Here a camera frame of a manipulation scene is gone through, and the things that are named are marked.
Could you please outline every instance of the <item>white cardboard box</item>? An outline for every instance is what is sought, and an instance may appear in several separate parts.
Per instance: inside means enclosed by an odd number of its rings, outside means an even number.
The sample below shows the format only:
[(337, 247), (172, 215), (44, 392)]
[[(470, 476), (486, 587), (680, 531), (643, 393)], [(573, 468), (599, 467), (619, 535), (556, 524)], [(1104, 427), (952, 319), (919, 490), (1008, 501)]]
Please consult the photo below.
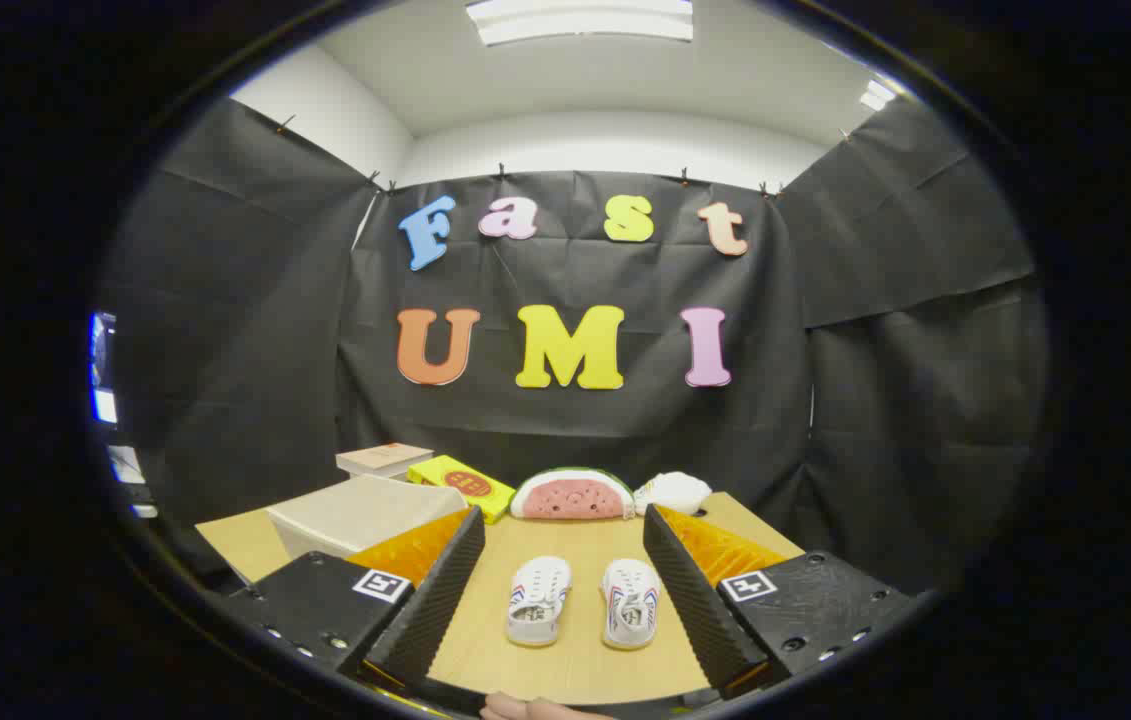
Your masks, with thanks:
[(268, 506), (267, 515), (291, 559), (312, 550), (347, 557), (467, 506), (457, 488), (356, 475)]

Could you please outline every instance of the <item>foam letter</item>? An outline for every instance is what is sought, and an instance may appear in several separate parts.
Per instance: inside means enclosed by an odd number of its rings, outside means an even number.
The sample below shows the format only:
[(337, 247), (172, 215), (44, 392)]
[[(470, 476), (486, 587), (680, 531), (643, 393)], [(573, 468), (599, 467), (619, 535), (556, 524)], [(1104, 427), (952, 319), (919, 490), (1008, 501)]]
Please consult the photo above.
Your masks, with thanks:
[(484, 236), (527, 240), (538, 232), (538, 228), (534, 227), (534, 215), (538, 212), (538, 205), (528, 197), (500, 197), (489, 205), (489, 209), (501, 211), (490, 212), (481, 218), (477, 229)]
[(619, 323), (623, 322), (623, 310), (612, 305), (589, 307), (573, 337), (551, 305), (527, 305), (516, 315), (525, 323), (525, 368), (516, 375), (518, 387), (551, 383), (543, 361), (551, 361), (556, 382), (568, 387), (584, 357), (587, 364), (578, 375), (578, 387), (623, 387), (623, 375), (619, 374)]
[(693, 354), (685, 382), (690, 387), (727, 387), (729, 371), (720, 363), (720, 322), (725, 313), (716, 307), (687, 307), (680, 315), (689, 324), (689, 348)]
[(605, 234), (610, 240), (645, 242), (653, 236), (653, 220), (649, 219), (653, 205), (641, 196), (614, 196), (605, 203)]
[(409, 237), (409, 248), (414, 252), (414, 259), (409, 262), (409, 269), (417, 272), (424, 266), (444, 255), (444, 243), (437, 241), (437, 237), (449, 237), (450, 218), (444, 215), (454, 209), (455, 201), (450, 196), (440, 196), (425, 208), (420, 209), (396, 225), (405, 231)]
[(734, 237), (734, 225), (743, 224), (743, 215), (729, 212), (729, 206), (724, 202), (713, 202), (699, 210), (698, 217), (707, 220), (707, 237), (723, 255), (746, 252), (746, 241)]
[(444, 363), (428, 363), (428, 328), (435, 313), (431, 310), (402, 310), (396, 320), (402, 324), (402, 337), (396, 346), (396, 366), (411, 383), (424, 387), (442, 387), (459, 379), (468, 368), (468, 346), (472, 326), (481, 319), (475, 310), (460, 307), (450, 310), (444, 319), (450, 322), (450, 355)]

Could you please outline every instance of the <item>finger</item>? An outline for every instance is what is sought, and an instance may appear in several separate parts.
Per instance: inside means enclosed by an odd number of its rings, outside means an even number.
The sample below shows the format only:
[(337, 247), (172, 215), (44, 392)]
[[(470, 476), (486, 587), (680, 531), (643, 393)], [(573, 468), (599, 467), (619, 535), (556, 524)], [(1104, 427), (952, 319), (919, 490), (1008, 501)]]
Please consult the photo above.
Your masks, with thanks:
[(506, 720), (529, 720), (529, 709), (524, 702), (504, 693), (492, 693), (486, 695), (486, 706), (489, 710), (506, 717)]
[(550, 700), (538, 699), (529, 703), (527, 720), (614, 720), (614, 717), (570, 710), (569, 706), (558, 705)]

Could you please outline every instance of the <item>wooden table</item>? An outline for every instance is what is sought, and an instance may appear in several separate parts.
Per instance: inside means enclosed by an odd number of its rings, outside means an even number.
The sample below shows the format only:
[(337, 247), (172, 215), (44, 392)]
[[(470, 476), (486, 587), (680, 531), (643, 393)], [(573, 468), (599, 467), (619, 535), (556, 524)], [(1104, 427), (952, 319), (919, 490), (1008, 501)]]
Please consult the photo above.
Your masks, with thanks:
[[(703, 502), (703, 520), (720, 529), (784, 556), (803, 553), (726, 493), (714, 493)], [(198, 529), (251, 582), (290, 562), (262, 510)], [(707, 678), (666, 593), (658, 607), (657, 633), (647, 648), (620, 651), (601, 642), (605, 621), (601, 574), (619, 557), (649, 562), (642, 537), (642, 518), (564, 523), (507, 515), (486, 524), (486, 548), (429, 676), (482, 693), (502, 691), (515, 697), (547, 697), (570, 705), (633, 702), (706, 688)], [(517, 647), (507, 641), (504, 630), (511, 576), (525, 561), (538, 555), (568, 559), (575, 589), (566, 600), (556, 643)]]

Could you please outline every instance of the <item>letter m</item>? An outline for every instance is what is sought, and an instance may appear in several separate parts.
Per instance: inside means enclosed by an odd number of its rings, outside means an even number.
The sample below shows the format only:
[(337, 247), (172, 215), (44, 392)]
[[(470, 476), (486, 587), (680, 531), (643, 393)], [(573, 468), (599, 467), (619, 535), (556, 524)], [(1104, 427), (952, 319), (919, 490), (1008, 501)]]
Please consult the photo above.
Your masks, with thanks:
[(566, 330), (555, 307), (527, 305), (517, 315), (525, 323), (525, 366), (516, 375), (518, 387), (547, 387), (551, 383), (543, 368), (552, 364), (556, 382), (568, 387), (575, 371), (585, 359), (578, 387), (585, 389), (618, 389), (623, 387), (619, 374), (619, 323), (623, 310), (612, 305), (589, 307), (582, 315), (573, 336)]

